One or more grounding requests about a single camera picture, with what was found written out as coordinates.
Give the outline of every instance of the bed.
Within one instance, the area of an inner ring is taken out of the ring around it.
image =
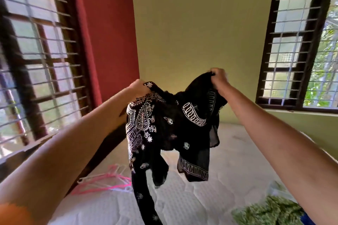
[[[167,180],[158,189],[147,171],[156,211],[166,225],[235,224],[231,210],[258,202],[278,176],[253,144],[243,126],[220,124],[220,145],[210,152],[209,181],[188,182],[177,172],[177,151],[161,154],[169,165]],[[112,164],[128,164],[127,140],[122,141],[92,172]],[[126,169],[125,176],[130,177]],[[142,225],[133,193],[103,191],[68,195],[50,225]]]

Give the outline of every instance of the black embroidered garment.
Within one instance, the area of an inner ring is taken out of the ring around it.
[[[152,93],[128,105],[126,131],[132,184],[146,225],[162,224],[145,173],[152,170],[155,186],[165,182],[169,167],[161,150],[179,151],[177,169],[188,181],[208,180],[209,148],[219,144],[218,114],[227,103],[213,88],[211,76],[211,72],[200,75],[175,95],[148,82],[145,85]]]

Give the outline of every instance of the forearm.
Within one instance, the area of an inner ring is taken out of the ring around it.
[[[219,89],[281,180],[316,224],[338,220],[338,166],[303,134],[228,83]]]
[[[45,224],[103,139],[125,116],[135,98],[122,90],[81,120],[59,132],[0,184],[0,203],[25,206],[38,224]]]

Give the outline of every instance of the mattress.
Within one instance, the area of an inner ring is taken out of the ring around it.
[[[236,224],[231,210],[258,202],[278,176],[243,126],[220,124],[220,145],[210,149],[209,181],[188,182],[177,172],[177,151],[161,154],[169,165],[164,185],[155,188],[147,171],[155,209],[166,225]],[[112,164],[128,164],[127,141],[121,142],[91,172],[100,174]],[[125,176],[130,176],[127,169]],[[142,225],[133,193],[103,191],[68,195],[55,211],[51,225]]]

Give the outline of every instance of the green fabric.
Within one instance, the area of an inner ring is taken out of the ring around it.
[[[267,196],[264,203],[233,210],[232,216],[239,225],[303,225],[303,209],[283,197]]]

